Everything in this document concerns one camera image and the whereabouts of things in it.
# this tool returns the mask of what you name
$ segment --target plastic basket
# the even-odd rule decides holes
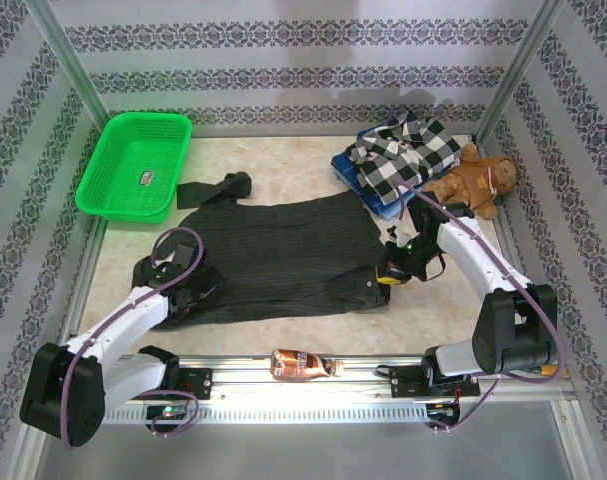
[[[112,118],[76,191],[76,204],[108,220],[161,223],[170,214],[192,135],[174,113],[128,112]]]

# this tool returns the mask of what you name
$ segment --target brown bottle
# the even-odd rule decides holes
[[[340,360],[329,360],[297,350],[276,349],[272,352],[270,373],[277,379],[311,380],[318,377],[340,377],[343,369]]]

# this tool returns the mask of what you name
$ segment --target checkered shirt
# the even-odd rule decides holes
[[[398,198],[397,182],[422,184],[451,166],[460,149],[438,120],[420,120],[407,110],[365,133],[345,153],[354,163],[363,191],[388,205]]]

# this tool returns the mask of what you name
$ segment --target beige tabletop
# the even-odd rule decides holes
[[[467,142],[466,136],[455,138]],[[180,183],[218,183],[226,173],[242,170],[252,177],[252,194],[239,200],[242,204],[276,205],[325,197],[348,189],[329,162],[351,141],[353,137],[194,139]],[[81,332],[128,296],[134,264],[150,253],[161,232],[177,226],[191,212],[175,207],[159,225],[108,224]],[[376,222],[383,232],[391,225],[379,218]],[[481,221],[481,227],[498,248],[492,222]],[[441,277],[427,283],[413,279],[393,287],[385,308],[148,332],[132,351],[155,345],[176,354],[202,355],[264,354],[273,348],[336,354],[422,353],[427,347],[469,338],[481,305],[454,261],[445,258],[447,269]]]

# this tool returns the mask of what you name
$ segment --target teddy bear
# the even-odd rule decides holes
[[[481,218],[491,220],[498,214],[494,197],[514,190],[516,163],[509,157],[481,158],[476,145],[461,150],[461,165],[452,168],[423,189],[434,192],[439,203],[463,202]]]

